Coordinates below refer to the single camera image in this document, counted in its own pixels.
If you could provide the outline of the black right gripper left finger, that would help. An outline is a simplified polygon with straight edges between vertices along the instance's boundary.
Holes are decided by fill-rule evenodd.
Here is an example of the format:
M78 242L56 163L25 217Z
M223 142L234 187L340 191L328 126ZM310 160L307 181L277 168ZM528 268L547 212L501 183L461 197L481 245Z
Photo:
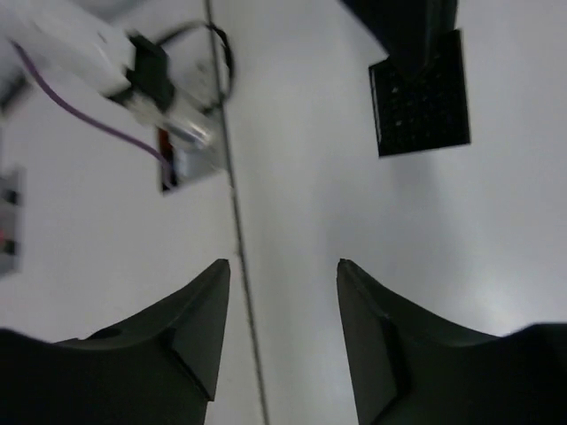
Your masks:
M202 424L214 401L230 267L85 339L1 331L3 424Z

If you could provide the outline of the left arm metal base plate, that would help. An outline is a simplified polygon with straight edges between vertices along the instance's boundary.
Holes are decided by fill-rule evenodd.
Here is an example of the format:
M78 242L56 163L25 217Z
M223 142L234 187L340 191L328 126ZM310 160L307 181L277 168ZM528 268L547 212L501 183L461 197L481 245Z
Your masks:
M226 169L223 140L219 136L208 146L189 146L174 133L158 128L156 140L159 153L171 168L170 176L160 172L159 188L163 195Z

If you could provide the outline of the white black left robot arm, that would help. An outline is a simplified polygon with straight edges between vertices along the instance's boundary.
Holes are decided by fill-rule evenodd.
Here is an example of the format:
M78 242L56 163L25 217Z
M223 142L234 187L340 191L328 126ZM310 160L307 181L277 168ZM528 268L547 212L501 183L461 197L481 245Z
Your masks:
M346 9L372 34L405 77L415 79L431 66L439 39L455 28L456 1L346 1ZM229 86L208 106L194 107L169 77L165 47L176 37L205 28L223 44ZM3 1L1 34L17 51L44 92L76 118L107 134L137 144L129 135L74 109L41 78L32 54L63 67L140 121L166 130L183 149L214 144L217 131L209 114L231 94L236 68L226 33L205 21L184 22L152 41L109 25L72 1Z

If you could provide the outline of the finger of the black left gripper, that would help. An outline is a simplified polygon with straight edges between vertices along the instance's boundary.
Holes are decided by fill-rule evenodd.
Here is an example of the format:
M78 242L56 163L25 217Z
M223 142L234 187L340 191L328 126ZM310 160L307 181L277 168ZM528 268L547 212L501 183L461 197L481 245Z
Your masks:
M351 0L343 5L409 80L431 66L439 39L455 29L458 8L456 0Z

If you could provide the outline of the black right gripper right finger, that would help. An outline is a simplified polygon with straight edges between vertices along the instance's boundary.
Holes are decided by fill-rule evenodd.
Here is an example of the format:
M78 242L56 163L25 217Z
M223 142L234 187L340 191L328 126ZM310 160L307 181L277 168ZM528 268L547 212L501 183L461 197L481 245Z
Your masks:
M338 303L361 424L563 424L566 327L492 336L387 289L348 259Z

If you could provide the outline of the black lego brick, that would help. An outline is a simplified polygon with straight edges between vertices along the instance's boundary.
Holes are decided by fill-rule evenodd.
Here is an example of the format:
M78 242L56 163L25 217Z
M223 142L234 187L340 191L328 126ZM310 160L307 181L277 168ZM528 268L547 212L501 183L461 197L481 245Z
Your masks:
M381 158L470 144L462 32L444 35L431 68L409 81L385 59L369 68Z

